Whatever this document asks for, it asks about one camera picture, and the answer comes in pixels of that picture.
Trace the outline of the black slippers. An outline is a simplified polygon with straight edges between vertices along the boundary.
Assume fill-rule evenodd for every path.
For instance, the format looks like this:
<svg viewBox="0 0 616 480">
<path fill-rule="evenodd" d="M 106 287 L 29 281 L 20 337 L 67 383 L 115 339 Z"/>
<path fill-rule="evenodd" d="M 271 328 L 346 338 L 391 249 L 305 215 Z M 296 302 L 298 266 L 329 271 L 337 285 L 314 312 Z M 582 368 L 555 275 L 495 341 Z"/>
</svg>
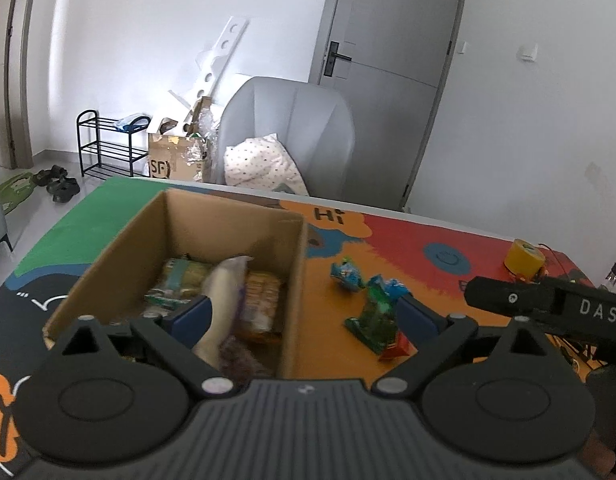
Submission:
<svg viewBox="0 0 616 480">
<path fill-rule="evenodd" d="M 45 188 L 54 203 L 68 203 L 80 193 L 78 181 L 69 177 L 67 170 L 58 165 L 38 171 L 31 177 L 31 182 L 39 188 Z"/>
</svg>

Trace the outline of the yellow tape roll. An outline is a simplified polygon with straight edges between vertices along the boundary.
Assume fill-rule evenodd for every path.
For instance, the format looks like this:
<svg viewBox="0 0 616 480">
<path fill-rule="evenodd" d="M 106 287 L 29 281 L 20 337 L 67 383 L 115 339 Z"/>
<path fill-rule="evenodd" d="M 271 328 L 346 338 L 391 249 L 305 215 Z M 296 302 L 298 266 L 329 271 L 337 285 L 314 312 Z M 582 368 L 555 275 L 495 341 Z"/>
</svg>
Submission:
<svg viewBox="0 0 616 480">
<path fill-rule="evenodd" d="M 508 271 L 524 280 L 532 280 L 543 269 L 545 263 L 546 257 L 543 253 L 533 244 L 520 238 L 513 241 L 503 259 Z"/>
</svg>

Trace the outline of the green striped cracker pack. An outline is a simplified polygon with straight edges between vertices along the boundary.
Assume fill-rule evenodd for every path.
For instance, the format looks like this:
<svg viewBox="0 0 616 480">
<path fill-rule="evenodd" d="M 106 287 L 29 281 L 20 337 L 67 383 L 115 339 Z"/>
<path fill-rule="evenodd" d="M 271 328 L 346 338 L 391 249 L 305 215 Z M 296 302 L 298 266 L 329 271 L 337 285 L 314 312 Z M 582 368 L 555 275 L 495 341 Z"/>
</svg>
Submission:
<svg viewBox="0 0 616 480">
<path fill-rule="evenodd" d="M 188 258 L 170 258 L 159 274 L 157 282 L 145 293 L 151 306 L 176 310 L 197 297 L 214 266 Z"/>
</svg>

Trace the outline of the dark green snack bag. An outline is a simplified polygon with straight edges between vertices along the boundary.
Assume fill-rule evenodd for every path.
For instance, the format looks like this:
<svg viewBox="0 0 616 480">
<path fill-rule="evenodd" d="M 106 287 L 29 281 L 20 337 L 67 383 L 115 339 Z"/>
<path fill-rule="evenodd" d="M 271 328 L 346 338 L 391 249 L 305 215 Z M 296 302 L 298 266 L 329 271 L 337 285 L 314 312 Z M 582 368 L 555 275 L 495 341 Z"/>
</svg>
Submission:
<svg viewBox="0 0 616 480">
<path fill-rule="evenodd" d="M 366 303 L 356 318 L 346 318 L 345 327 L 378 357 L 398 332 L 396 303 L 408 294 L 396 278 L 384 280 L 375 275 L 366 283 Z"/>
</svg>

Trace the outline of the green candy wrapper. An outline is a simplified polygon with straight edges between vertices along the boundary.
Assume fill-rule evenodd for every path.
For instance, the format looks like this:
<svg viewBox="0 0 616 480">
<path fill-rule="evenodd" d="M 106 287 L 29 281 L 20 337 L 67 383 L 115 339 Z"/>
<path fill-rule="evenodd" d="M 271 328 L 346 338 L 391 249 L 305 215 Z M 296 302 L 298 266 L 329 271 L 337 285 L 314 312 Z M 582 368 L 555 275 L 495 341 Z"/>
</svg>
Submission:
<svg viewBox="0 0 616 480">
<path fill-rule="evenodd" d="M 413 346 L 406 335 L 398 330 L 395 340 L 386 346 L 378 358 L 382 362 L 410 356 Z"/>
</svg>

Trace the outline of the white wall switch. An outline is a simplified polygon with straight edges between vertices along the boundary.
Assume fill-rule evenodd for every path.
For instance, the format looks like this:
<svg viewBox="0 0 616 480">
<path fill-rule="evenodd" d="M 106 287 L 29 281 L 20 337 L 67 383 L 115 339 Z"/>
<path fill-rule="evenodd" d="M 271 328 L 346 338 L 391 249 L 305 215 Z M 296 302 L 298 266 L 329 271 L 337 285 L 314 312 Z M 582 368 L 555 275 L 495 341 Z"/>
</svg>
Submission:
<svg viewBox="0 0 616 480">
<path fill-rule="evenodd" d="M 517 52 L 517 57 L 525 63 L 535 63 L 537 61 L 539 46 L 538 44 L 523 44 Z"/>
</svg>

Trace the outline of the colourful cartoon table mat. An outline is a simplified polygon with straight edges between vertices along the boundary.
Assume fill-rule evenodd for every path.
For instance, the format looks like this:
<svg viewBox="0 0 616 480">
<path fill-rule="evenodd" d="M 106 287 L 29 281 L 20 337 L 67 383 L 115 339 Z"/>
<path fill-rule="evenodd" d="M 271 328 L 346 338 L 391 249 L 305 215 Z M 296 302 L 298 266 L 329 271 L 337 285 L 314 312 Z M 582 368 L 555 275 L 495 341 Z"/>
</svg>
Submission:
<svg viewBox="0 0 616 480">
<path fill-rule="evenodd" d="M 508 244 L 349 206 L 109 180 L 0 289 L 0 479 L 588 479 L 594 404 L 527 318 L 465 287 Z M 282 281 L 268 378 L 158 324 L 165 261 Z"/>
</svg>

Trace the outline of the blue small snack packet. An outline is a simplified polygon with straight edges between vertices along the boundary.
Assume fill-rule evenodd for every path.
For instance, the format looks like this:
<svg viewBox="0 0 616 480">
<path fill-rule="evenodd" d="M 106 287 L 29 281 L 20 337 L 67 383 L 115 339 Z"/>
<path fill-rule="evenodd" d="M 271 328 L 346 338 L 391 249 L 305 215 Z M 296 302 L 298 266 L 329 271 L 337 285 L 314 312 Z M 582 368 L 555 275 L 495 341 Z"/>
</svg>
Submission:
<svg viewBox="0 0 616 480">
<path fill-rule="evenodd" d="M 358 266 L 349 258 L 344 258 L 341 263 L 332 263 L 330 277 L 350 292 L 358 292 L 366 287 Z"/>
</svg>

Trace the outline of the white perforated board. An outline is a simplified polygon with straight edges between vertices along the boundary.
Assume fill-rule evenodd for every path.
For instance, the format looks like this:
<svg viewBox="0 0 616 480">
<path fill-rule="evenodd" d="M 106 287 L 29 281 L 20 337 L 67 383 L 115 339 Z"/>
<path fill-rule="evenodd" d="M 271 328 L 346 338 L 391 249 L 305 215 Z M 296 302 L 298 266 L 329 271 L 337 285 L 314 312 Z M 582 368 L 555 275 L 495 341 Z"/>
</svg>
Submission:
<svg viewBox="0 0 616 480">
<path fill-rule="evenodd" d="M 248 24 L 250 24 L 248 18 L 231 16 L 214 45 L 197 55 L 195 63 L 202 76 L 200 88 L 195 95 L 197 99 L 214 96 L 224 70 L 228 66 Z"/>
</svg>

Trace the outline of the green floor mat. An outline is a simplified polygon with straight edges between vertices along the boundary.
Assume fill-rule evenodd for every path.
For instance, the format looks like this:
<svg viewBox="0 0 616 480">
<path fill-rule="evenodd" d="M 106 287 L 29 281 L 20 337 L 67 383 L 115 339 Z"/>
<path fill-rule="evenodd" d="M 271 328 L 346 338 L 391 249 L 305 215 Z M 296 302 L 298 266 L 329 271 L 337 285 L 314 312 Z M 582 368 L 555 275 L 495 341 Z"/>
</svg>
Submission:
<svg viewBox="0 0 616 480">
<path fill-rule="evenodd" d="M 9 214 L 35 191 L 31 172 L 21 172 L 0 183 L 0 204 L 4 214 Z"/>
</svg>

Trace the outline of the black metal shoe rack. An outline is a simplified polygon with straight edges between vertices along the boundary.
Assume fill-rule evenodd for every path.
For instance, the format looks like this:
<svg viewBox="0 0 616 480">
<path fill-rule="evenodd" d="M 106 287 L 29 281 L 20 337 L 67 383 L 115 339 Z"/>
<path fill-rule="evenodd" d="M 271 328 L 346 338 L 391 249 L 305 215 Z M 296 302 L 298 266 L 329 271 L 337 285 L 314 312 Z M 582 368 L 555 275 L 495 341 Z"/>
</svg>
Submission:
<svg viewBox="0 0 616 480">
<path fill-rule="evenodd" d="M 118 127 L 118 119 L 84 110 L 76 118 L 80 172 L 83 177 L 148 175 L 148 125 L 146 117 L 133 117 Z"/>
</svg>

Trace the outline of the small amber glass bottle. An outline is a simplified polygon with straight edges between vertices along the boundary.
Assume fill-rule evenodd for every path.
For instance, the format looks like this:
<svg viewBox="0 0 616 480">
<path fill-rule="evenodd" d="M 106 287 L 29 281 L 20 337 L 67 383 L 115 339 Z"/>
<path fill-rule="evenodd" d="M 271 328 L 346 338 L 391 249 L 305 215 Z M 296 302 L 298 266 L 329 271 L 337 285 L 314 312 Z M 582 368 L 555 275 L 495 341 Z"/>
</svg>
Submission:
<svg viewBox="0 0 616 480">
<path fill-rule="evenodd" d="M 606 290 L 612 290 L 616 286 L 616 262 L 612 265 L 611 270 L 608 271 L 604 281 L 600 285 L 601 288 Z"/>
</svg>

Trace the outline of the white blue snack pouch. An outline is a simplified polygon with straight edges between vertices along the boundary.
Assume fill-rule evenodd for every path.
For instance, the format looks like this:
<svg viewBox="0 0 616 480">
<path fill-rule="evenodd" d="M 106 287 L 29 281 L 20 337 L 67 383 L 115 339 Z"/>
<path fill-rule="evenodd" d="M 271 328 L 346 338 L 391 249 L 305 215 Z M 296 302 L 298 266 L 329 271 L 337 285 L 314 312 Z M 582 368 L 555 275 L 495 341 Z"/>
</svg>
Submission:
<svg viewBox="0 0 616 480">
<path fill-rule="evenodd" d="M 249 256 L 227 258 L 204 281 L 202 293 L 212 304 L 212 322 L 193 347 L 193 353 L 213 368 L 219 368 L 220 347 L 229 337 L 238 314 L 249 262 Z"/>
</svg>

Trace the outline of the open brown cardboard box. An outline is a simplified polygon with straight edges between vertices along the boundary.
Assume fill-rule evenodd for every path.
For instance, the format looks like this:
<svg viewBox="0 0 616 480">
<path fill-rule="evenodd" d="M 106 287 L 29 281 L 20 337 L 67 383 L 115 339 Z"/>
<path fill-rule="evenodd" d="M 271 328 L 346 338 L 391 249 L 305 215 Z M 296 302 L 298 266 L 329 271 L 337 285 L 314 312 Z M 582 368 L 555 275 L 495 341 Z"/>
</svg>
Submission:
<svg viewBox="0 0 616 480">
<path fill-rule="evenodd" d="M 306 248 L 307 223 L 296 212 L 170 188 L 147 203 L 84 272 L 43 327 L 44 342 L 52 347 L 83 314 L 107 323 L 138 313 L 143 294 L 169 257 L 188 254 L 201 262 L 220 263 L 246 255 L 256 270 L 286 281 L 276 372 L 290 378 Z"/>
</svg>

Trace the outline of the white dotted pillow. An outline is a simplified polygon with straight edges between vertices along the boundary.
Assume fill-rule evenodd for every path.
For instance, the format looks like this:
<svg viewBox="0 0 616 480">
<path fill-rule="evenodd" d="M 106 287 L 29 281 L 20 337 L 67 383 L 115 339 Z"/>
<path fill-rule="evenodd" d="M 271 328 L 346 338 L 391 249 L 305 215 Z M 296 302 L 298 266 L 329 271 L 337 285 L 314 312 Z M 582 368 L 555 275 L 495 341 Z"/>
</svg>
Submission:
<svg viewBox="0 0 616 480">
<path fill-rule="evenodd" d="M 308 196 L 302 175 L 275 133 L 228 146 L 223 155 L 226 185 Z"/>
</svg>

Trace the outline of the torn cardboard box on floor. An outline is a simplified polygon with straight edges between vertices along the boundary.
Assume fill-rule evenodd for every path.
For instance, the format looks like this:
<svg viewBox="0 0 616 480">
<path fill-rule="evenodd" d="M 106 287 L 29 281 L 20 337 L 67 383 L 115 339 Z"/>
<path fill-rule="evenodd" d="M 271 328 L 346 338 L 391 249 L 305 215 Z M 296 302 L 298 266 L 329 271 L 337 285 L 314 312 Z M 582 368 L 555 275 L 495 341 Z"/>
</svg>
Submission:
<svg viewBox="0 0 616 480">
<path fill-rule="evenodd" d="M 156 133 L 148 135 L 148 176 L 153 179 L 210 182 L 212 139 L 209 136 L 179 136 L 178 122 L 164 118 Z"/>
</svg>

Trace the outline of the grey door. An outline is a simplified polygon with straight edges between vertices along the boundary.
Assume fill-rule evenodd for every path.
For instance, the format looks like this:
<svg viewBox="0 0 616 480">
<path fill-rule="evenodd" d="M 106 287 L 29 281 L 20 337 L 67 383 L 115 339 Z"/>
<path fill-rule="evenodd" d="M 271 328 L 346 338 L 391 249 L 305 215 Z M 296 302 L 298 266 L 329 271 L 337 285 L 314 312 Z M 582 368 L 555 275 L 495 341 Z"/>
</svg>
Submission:
<svg viewBox="0 0 616 480">
<path fill-rule="evenodd" d="M 464 0 L 325 0 L 309 79 L 344 96 L 355 126 L 346 202 L 408 200 L 452 62 Z M 331 41 L 351 62 L 323 76 Z"/>
</svg>

